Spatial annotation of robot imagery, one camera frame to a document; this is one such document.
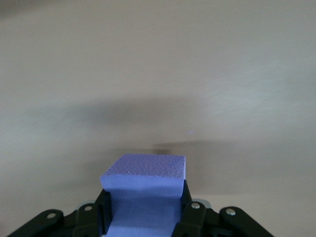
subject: screw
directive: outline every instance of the screw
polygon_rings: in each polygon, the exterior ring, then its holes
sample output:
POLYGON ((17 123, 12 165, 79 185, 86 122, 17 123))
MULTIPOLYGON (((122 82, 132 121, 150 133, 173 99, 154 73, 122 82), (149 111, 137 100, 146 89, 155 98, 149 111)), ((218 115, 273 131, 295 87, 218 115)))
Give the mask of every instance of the screw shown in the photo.
POLYGON ((86 207, 84 208, 84 210, 85 210, 85 211, 90 211, 90 210, 92 210, 92 206, 86 206, 86 207))
POLYGON ((236 212, 234 209, 231 209, 231 208, 227 208, 226 209, 226 213, 230 216, 235 216, 236 215, 236 212))
POLYGON ((48 215, 46 216, 46 218, 47 218, 47 219, 51 219, 51 218, 54 218, 55 216, 56 216, 56 213, 52 212, 52 213, 48 214, 48 215))
POLYGON ((197 202, 193 202, 193 203, 191 204, 191 207, 192 207, 193 209, 199 209, 199 204, 198 204, 197 202))

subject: blue sponge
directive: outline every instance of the blue sponge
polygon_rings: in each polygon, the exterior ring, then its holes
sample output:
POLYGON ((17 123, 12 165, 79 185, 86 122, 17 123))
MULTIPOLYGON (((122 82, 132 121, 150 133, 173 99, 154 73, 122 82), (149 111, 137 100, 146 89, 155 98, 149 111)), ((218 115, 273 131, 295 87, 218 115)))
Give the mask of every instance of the blue sponge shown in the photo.
POLYGON ((111 193, 107 237, 170 237, 180 221, 185 157, 126 154, 100 178, 111 193))

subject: textured foam surface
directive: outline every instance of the textured foam surface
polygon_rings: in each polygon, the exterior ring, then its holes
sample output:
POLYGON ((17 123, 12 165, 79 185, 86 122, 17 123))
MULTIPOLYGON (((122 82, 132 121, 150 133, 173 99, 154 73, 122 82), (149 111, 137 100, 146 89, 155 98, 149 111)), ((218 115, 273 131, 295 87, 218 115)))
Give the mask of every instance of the textured foam surface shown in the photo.
POLYGON ((111 193, 107 237, 169 237, 180 221, 185 157, 126 154, 100 180, 111 193))
POLYGON ((150 175, 185 179, 185 157, 172 155, 125 154, 105 175, 150 175))

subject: blue foam block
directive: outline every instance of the blue foam block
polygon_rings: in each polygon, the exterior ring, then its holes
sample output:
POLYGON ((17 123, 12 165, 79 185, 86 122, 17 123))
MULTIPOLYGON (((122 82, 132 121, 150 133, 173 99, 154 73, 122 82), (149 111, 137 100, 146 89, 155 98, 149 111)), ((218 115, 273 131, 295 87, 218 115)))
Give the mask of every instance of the blue foam block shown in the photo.
POLYGON ((170 237, 180 221, 185 157, 126 154, 100 178, 111 193, 107 237, 170 237))

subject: beige wall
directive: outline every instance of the beige wall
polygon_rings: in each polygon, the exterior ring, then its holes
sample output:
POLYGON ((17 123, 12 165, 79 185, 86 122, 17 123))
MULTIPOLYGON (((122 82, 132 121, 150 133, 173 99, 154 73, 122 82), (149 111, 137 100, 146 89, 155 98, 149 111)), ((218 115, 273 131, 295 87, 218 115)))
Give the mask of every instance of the beige wall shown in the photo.
POLYGON ((316 2, 0 3, 0 236, 101 190, 122 154, 187 156, 196 198, 315 236, 316 2))

